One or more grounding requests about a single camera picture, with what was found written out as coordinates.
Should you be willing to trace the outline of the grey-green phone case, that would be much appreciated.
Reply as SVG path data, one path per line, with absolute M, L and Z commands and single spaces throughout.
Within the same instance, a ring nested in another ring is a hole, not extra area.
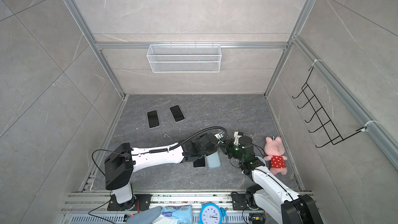
M 215 169 L 221 167 L 221 161 L 218 152 L 215 152 L 209 156 L 206 156 L 207 166 L 210 169 Z

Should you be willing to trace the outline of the black phone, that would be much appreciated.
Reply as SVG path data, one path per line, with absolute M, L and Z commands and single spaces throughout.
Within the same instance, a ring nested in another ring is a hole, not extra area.
M 149 127 L 155 128 L 160 125 L 158 112 L 156 110 L 147 113 Z
M 170 108 L 170 111 L 172 113 L 172 116 L 173 116 L 175 122 L 180 122 L 185 119 L 183 112 L 179 105 L 172 106 Z

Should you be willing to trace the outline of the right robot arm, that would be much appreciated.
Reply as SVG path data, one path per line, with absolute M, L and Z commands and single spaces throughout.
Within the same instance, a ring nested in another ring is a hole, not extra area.
M 229 158 L 239 160 L 243 174 L 256 183 L 247 188 L 246 201 L 250 208 L 261 208 L 279 224 L 322 224 L 318 207 L 309 195 L 301 195 L 282 183 L 255 155 L 248 136 L 237 133 L 235 140 L 224 141 L 220 148 Z

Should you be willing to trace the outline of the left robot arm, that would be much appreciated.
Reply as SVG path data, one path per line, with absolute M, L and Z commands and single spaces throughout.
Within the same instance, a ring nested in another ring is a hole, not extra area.
M 132 173 L 162 164 L 192 162 L 199 166 L 205 157 L 217 152 L 226 138 L 224 132 L 204 133 L 163 147 L 132 148 L 123 143 L 104 161 L 106 190 L 113 192 L 111 203 L 122 205 L 133 200 Z

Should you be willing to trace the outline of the pink pig plush toy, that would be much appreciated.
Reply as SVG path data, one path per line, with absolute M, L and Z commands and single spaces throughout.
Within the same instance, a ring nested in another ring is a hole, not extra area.
M 265 161 L 270 162 L 269 171 L 273 174 L 286 175 L 288 168 L 285 161 L 288 159 L 285 154 L 285 148 L 281 137 L 272 139 L 271 137 L 266 138 L 266 144 L 264 146 L 264 152 L 266 156 L 263 158 Z

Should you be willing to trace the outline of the blue alarm clock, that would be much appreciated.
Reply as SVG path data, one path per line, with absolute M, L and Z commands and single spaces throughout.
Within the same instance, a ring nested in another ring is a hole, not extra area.
M 202 205 L 199 214 L 199 224 L 227 224 L 228 222 L 225 208 L 219 207 L 214 203 Z

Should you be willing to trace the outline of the blue wet wipes pack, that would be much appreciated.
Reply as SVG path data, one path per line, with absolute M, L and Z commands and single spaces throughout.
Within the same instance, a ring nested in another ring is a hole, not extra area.
M 191 224 L 193 222 L 193 208 L 191 205 L 166 206 L 161 209 L 160 216 L 153 224 Z

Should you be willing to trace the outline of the grey-blue cloth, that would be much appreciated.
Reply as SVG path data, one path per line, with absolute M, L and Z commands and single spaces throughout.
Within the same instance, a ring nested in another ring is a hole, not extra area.
M 129 217 L 126 224 L 152 224 L 162 213 L 162 207 L 157 206 Z

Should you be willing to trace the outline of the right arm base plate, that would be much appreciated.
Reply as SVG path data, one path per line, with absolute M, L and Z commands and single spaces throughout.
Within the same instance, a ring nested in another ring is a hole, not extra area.
M 238 192 L 231 193 L 232 205 L 235 211 L 249 209 L 258 209 L 255 204 L 254 197 L 251 193 L 240 194 Z

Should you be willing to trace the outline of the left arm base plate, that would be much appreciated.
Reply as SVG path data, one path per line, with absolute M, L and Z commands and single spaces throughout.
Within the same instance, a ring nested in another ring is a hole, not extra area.
M 145 211 L 149 209 L 151 202 L 151 194 L 134 195 L 133 199 L 125 203 L 119 204 L 114 195 L 111 196 L 108 211 Z

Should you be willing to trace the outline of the aluminium rail front frame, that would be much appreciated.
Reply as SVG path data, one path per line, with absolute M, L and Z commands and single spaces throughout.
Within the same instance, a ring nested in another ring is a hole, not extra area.
M 193 224 L 199 222 L 199 214 L 202 205 L 214 203 L 227 211 L 228 224 L 278 224 L 263 209 L 249 209 L 235 211 L 232 205 L 231 193 L 240 194 L 246 191 L 138 191 L 138 194 L 151 194 L 149 209 L 161 206 L 184 206 L 191 205 L 193 208 Z M 301 195 L 312 194 L 299 192 Z M 107 191 L 82 192 L 69 194 L 60 213 L 64 216 L 64 224 L 125 224 L 127 219 L 142 211 L 108 211 L 111 196 Z

